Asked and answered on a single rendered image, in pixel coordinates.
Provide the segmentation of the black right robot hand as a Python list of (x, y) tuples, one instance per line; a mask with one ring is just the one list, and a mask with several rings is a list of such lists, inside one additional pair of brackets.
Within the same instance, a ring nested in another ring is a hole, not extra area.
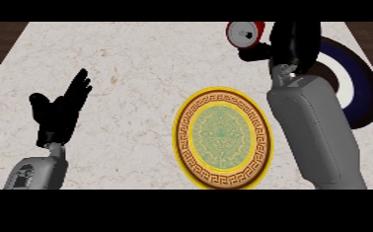
[(270, 44), (260, 42), (239, 50), (243, 61), (273, 59), (273, 65), (297, 65), (297, 74), (305, 74), (317, 59), (320, 49), (320, 22), (276, 22)]

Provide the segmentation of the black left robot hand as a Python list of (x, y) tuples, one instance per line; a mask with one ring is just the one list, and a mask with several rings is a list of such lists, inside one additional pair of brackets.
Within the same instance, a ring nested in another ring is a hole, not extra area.
[(42, 93), (30, 96), (34, 120), (40, 125), (37, 146), (46, 148), (50, 143), (70, 142), (80, 110), (92, 91), (87, 70), (81, 69), (62, 96), (52, 102)]

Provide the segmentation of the red can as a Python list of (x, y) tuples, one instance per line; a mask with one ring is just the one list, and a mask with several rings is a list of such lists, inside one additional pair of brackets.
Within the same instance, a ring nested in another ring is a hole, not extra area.
[(226, 27), (230, 44), (241, 49), (254, 47), (260, 42), (264, 28), (264, 22), (230, 22)]

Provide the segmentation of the blue white brown ringed plate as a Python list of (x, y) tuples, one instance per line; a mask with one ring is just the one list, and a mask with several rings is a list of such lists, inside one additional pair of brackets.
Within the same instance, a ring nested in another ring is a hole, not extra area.
[(373, 69), (338, 41), (320, 39), (320, 52), (308, 75), (330, 84), (353, 129), (373, 122)]

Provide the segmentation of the yellow brown green patterned plate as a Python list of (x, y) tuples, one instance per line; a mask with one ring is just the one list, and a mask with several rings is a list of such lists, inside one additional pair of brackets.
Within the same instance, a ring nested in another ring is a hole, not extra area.
[(252, 99), (229, 87), (208, 87), (186, 99), (173, 126), (179, 164), (205, 189), (251, 189), (274, 154), (267, 117)]

